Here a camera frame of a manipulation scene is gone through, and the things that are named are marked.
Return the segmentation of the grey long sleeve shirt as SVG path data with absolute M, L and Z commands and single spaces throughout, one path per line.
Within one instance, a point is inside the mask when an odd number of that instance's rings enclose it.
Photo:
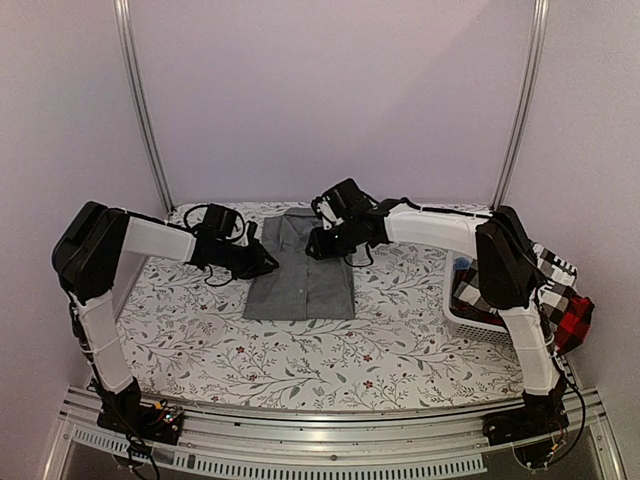
M 340 258 L 315 260 L 305 252 L 321 225 L 309 208 L 292 207 L 267 217 L 261 242 L 278 261 L 272 273 L 253 280 L 243 317 L 249 320 L 349 320 L 355 317 L 354 276 Z

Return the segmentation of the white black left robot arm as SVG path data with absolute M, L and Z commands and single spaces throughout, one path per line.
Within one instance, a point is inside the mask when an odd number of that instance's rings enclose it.
M 181 262 L 201 271 L 226 270 L 231 280 L 274 272 L 278 261 L 256 237 L 257 225 L 218 204 L 203 204 L 202 220 L 179 224 L 89 201 L 57 242 L 52 266 L 70 302 L 73 328 L 97 382 L 105 413 L 128 434 L 148 426 L 148 412 L 127 365 L 112 290 L 122 254 Z

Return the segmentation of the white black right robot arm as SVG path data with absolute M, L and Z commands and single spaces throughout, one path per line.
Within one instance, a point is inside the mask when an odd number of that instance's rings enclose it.
M 517 427 L 537 436 L 560 411 L 566 383 L 551 351 L 551 331 L 536 304 L 542 284 L 537 261 L 513 210 L 487 216 L 419 206 L 406 198 L 373 203 L 324 194 L 311 203 L 321 220 L 306 252 L 316 260 L 342 257 L 358 246 L 416 243 L 461 253 L 477 263 L 481 297 L 497 310 L 515 348 L 524 379 Z

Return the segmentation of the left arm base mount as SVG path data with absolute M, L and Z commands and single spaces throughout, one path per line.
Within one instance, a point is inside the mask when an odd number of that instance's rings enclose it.
M 97 425 L 145 441 L 177 445 L 182 433 L 184 411 L 165 401 L 141 404 L 136 398 L 102 401 Z

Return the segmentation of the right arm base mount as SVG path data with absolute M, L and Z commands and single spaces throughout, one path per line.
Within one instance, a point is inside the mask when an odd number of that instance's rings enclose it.
M 482 434 L 496 446 L 560 432 L 568 425 L 560 401 L 555 406 L 533 404 L 487 414 L 482 417 Z

